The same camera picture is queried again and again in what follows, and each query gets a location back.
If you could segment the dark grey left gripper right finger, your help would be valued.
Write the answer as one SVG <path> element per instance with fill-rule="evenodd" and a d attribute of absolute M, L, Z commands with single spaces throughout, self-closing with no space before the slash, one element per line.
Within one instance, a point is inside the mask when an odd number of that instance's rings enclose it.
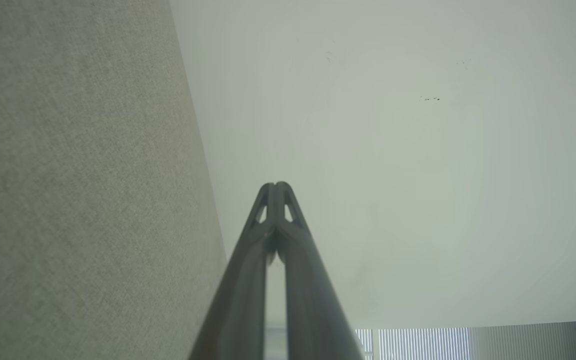
<path fill-rule="evenodd" d="M 278 251 L 285 265 L 287 351 L 291 360 L 362 360 L 297 196 L 276 184 Z"/>

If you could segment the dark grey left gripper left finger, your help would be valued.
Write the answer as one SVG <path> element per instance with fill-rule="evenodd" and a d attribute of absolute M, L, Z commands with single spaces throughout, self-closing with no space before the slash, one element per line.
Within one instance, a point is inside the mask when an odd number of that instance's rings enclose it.
<path fill-rule="evenodd" d="M 266 258 L 272 221 L 260 221 L 274 185 L 264 184 L 190 351 L 190 360 L 262 360 Z"/>

